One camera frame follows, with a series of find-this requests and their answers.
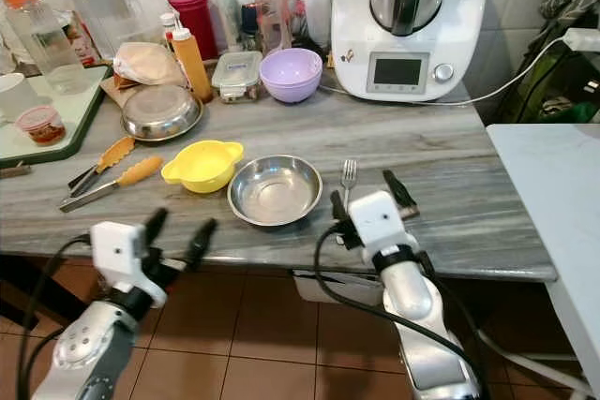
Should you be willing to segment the steel fork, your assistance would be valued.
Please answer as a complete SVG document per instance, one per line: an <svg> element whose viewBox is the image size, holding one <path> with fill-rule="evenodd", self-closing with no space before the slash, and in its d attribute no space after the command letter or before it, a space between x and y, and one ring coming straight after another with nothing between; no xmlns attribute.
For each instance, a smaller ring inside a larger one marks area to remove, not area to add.
<svg viewBox="0 0 600 400"><path fill-rule="evenodd" d="M341 173L341 191L344 204L348 206L352 199L353 189L357 182L357 161L355 159L346 159L343 161Z"/></svg>

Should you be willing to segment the shallow steel plate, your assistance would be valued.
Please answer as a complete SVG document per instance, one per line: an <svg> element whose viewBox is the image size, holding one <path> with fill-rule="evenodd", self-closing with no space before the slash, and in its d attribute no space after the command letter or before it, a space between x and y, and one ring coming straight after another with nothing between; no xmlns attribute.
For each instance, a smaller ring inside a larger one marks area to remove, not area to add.
<svg viewBox="0 0 600 400"><path fill-rule="evenodd" d="M143 86L123 104L123 129L137 141L169 141L188 133L204 116L204 105L175 84Z"/></svg>

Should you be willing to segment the orange squeeze bottle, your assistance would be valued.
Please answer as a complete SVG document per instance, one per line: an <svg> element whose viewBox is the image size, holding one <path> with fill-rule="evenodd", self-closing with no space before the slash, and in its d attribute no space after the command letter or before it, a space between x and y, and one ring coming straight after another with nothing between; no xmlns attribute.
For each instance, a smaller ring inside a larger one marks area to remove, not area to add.
<svg viewBox="0 0 600 400"><path fill-rule="evenodd" d="M177 24L171 31L171 40L175 57L183 68L192 96L199 103L210 103L214 99L213 87L207 76L196 36L188 28Z"/></svg>

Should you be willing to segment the beige wrapped food bag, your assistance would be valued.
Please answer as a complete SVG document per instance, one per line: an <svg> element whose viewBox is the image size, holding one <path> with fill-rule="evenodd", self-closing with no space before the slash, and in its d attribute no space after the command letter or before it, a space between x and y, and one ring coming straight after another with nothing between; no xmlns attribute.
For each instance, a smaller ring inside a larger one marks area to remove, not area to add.
<svg viewBox="0 0 600 400"><path fill-rule="evenodd" d="M155 43L124 43L112 58L112 70L117 89L134 84L189 88L175 54Z"/></svg>

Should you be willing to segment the clear lidded food container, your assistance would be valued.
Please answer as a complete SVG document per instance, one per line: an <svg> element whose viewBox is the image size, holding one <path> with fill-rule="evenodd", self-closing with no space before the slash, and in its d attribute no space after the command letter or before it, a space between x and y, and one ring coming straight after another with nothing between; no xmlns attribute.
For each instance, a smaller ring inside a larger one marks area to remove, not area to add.
<svg viewBox="0 0 600 400"><path fill-rule="evenodd" d="M216 63L213 87L227 104L256 103L261 95L260 52L226 52Z"/></svg>

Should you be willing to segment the black bag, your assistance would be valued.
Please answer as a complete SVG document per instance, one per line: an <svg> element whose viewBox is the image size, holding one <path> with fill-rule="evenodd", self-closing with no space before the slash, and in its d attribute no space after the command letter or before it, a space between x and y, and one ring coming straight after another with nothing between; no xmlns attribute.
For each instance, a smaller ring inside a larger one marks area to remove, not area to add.
<svg viewBox="0 0 600 400"><path fill-rule="evenodd" d="M524 58L532 69L505 89L486 116L488 125L600 125L600 52L573 52L558 43L534 61L566 29L558 22L546 24Z"/></svg>

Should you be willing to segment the white mug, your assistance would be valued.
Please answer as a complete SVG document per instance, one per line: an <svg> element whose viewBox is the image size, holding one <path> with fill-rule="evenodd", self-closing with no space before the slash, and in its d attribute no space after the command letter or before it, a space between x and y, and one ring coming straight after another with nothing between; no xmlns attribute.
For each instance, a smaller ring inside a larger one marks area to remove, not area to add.
<svg viewBox="0 0 600 400"><path fill-rule="evenodd" d="M27 82L22 73L8 73L0 76L0 123L8 125L26 110L41 105L39 95Z"/></svg>

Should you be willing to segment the small white-capped bottle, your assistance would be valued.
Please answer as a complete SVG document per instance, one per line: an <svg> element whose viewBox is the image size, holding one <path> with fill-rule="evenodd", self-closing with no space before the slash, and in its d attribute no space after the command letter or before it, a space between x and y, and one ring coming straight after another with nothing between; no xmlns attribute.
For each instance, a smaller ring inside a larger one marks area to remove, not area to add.
<svg viewBox="0 0 600 400"><path fill-rule="evenodd" d="M177 15L175 11L171 13L162 13L159 15L159 22L162 26L162 43L169 52L174 50L173 48L173 32L177 26Z"/></svg>

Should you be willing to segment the red printed snack packet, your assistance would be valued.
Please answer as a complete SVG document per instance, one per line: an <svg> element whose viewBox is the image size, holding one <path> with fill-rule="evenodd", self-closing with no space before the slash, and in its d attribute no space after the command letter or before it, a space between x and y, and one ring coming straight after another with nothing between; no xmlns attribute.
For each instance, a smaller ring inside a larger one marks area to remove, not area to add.
<svg viewBox="0 0 600 400"><path fill-rule="evenodd" d="M57 21L67 37L68 43L74 53L77 54L79 62L85 67L94 67L98 65L98 53L96 52L93 40L89 33L79 22L78 15L74 11L56 10L54 12Z"/></svg>

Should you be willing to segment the small dark bottle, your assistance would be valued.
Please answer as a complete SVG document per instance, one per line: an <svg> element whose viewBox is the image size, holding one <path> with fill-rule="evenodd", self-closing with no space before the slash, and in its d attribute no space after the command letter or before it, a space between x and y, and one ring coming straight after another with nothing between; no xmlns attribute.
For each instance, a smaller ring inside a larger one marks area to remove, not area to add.
<svg viewBox="0 0 600 400"><path fill-rule="evenodd" d="M256 5L253 2L241 5L239 15L239 37L243 49L245 52L258 52L261 45Z"/></svg>

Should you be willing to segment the dark red canister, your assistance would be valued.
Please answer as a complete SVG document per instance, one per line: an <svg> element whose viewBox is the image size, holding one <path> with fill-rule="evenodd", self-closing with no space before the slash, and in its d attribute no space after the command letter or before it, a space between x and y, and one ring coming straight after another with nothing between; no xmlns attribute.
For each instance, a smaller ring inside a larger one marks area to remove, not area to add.
<svg viewBox="0 0 600 400"><path fill-rule="evenodd" d="M215 29L209 0L167 0L179 16L180 23L196 36L199 52L204 59L218 59Z"/></svg>

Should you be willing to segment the clear orange-capped bottle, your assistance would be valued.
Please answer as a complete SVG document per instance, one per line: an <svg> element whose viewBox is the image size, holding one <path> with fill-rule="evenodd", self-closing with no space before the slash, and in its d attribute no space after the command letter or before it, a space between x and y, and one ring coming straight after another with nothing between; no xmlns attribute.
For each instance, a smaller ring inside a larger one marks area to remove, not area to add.
<svg viewBox="0 0 600 400"><path fill-rule="evenodd" d="M33 58L46 82L59 95L77 95L87 87L84 67L55 11L42 0L1 0L14 36Z"/></svg>

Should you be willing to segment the large clear white-capped bottle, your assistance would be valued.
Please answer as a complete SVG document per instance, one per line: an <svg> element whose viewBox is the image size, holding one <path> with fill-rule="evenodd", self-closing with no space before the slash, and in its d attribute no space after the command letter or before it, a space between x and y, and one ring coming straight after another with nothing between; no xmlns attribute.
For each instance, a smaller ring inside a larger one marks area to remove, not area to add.
<svg viewBox="0 0 600 400"><path fill-rule="evenodd" d="M141 32L139 14L128 0L71 0L102 59L112 59L120 46Z"/></svg>

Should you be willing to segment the white floor pipe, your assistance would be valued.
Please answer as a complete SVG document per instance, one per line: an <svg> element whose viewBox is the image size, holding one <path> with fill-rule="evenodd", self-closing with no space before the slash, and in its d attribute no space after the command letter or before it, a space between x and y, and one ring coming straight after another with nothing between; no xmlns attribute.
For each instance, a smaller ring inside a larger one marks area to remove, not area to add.
<svg viewBox="0 0 600 400"><path fill-rule="evenodd" d="M570 388L570 391L573 392L570 397L571 400L595 399L591 384L589 384L586 379L575 378L575 376L562 373L562 371L553 369L551 366L544 365L543 363L538 362L536 359L524 356L524 354L505 351L505 349L502 349L501 346L494 343L491 337L489 337L484 331L481 331L481 329L480 331L475 331L475 335L477 336L477 339L481 341L481 343L491 348L492 351L498 353L499 356L502 356L510 363L513 363L519 367L523 367L523 369L532 371L532 373L541 376L541 378L547 378L548 381L557 382L562 384L562 386Z"/></svg>

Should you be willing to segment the pale green packet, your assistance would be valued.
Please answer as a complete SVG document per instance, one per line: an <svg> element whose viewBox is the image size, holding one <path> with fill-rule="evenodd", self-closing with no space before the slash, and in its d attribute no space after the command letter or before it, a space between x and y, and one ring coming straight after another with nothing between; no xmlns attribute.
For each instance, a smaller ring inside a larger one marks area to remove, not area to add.
<svg viewBox="0 0 600 400"><path fill-rule="evenodd" d="M227 52L242 52L240 38L241 5L237 0L215 0L216 10Z"/></svg>

